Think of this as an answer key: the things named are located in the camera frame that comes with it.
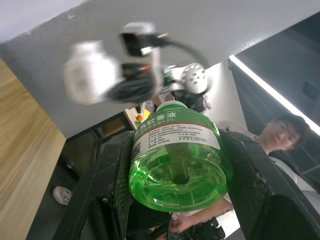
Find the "man's hand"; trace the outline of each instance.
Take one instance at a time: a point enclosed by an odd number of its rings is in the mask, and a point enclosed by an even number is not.
[[[172,233],[180,234],[193,225],[194,223],[191,216],[179,216],[177,220],[171,220],[170,231]]]

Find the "wooden floor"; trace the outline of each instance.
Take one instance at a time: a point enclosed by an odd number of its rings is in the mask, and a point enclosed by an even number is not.
[[[24,240],[66,138],[0,59],[0,239]]]

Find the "black hair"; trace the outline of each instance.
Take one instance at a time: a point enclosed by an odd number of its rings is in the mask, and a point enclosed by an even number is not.
[[[285,122],[293,126],[294,130],[300,135],[300,138],[295,145],[306,142],[310,132],[310,126],[301,116],[294,115],[293,113],[286,113],[277,117],[275,120]]]

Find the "orange object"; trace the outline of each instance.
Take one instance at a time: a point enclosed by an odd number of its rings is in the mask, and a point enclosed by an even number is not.
[[[139,114],[138,116],[136,116],[136,120],[137,120],[137,121],[142,121],[143,119],[144,119],[144,118],[143,118],[142,115],[140,115],[140,114]]]

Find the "young man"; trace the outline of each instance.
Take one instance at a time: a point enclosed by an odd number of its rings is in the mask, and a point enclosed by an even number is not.
[[[305,140],[310,129],[309,125],[306,124],[302,117],[293,115],[291,113],[272,120],[263,129],[259,136],[248,132],[240,124],[230,121],[223,121],[218,123],[217,126],[219,129],[230,132],[238,132],[253,138],[260,143],[267,155],[274,151],[288,151],[294,149],[295,146]],[[271,157],[271,159],[295,181],[302,191],[315,192],[312,187],[310,187],[301,177],[297,176],[285,163],[273,157]],[[232,209],[233,205],[229,195],[227,194],[218,202],[196,212],[195,214],[174,214],[172,216],[174,221],[172,221],[170,225],[170,230],[173,233],[182,233],[192,226],[205,222],[212,217],[217,217]]]

